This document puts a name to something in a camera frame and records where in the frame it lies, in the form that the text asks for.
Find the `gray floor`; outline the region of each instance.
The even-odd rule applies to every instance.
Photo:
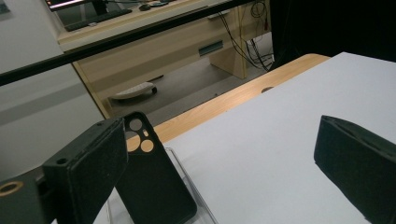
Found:
[[[261,55],[272,52],[271,34],[258,37],[256,42]],[[132,99],[112,100],[113,112],[117,117],[123,117],[133,111],[142,111],[150,123],[156,126],[266,72],[250,65],[247,73],[245,79],[234,77],[203,58],[152,80],[157,87],[157,94],[148,91]]]

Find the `black phone case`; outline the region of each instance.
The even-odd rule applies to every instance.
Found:
[[[163,144],[143,113],[124,119],[125,132],[140,137],[116,185],[132,220],[135,224],[185,223],[194,217],[197,206]]]

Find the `white wall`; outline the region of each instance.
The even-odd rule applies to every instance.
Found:
[[[44,0],[5,0],[0,74],[62,54]],[[71,65],[0,87],[0,180],[40,165],[103,117]]]

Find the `black curtain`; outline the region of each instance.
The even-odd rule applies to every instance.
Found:
[[[394,0],[272,0],[276,63],[306,53],[334,56],[346,51],[396,62]]]

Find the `white table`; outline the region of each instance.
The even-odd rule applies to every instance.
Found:
[[[368,223],[319,170],[321,115],[396,142],[396,63],[348,53],[165,143],[219,223]]]

